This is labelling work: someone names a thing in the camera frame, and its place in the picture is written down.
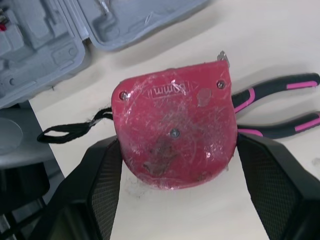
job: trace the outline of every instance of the pliers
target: pliers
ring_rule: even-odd
[[[234,112],[241,110],[269,95],[295,89],[313,88],[320,84],[317,73],[283,76],[262,82],[232,95]],[[238,125],[239,133],[254,134],[270,139],[286,138],[320,126],[320,111],[305,114],[296,119],[269,126]]]

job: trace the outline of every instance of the black plastic object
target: black plastic object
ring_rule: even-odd
[[[49,188],[43,163],[0,170],[0,215],[41,198]]]
[[[291,121],[270,126],[238,125],[239,133],[250,133],[270,139],[281,139],[320,126],[320,111],[305,114]]]
[[[278,142],[240,134],[237,146],[252,203],[269,238],[320,239],[320,182]]]
[[[283,76],[265,81],[232,95],[234,111],[235,113],[238,113],[252,103],[271,94],[294,89],[316,87],[319,84],[320,76],[317,73]]]
[[[30,240],[109,240],[121,171],[116,137],[91,146],[80,165],[56,190]]]

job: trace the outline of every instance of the table surface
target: table surface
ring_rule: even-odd
[[[92,45],[92,64],[30,103],[42,129],[84,122],[110,105],[117,84],[129,77],[215,61],[230,61],[232,91],[273,77],[320,73],[318,0],[220,0],[191,18],[118,52]],[[320,110],[320,89],[278,93],[237,116],[239,123],[272,124]],[[95,142],[115,135],[103,120],[70,143],[52,144],[65,176]],[[299,162],[320,177],[320,127],[281,139]],[[111,240],[267,240],[250,201],[238,152],[216,179],[201,186],[161,191],[141,183],[123,164]]]

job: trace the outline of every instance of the open tool case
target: open tool case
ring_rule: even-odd
[[[90,64],[84,40],[124,48],[209,0],[0,0],[0,108],[23,102]]]

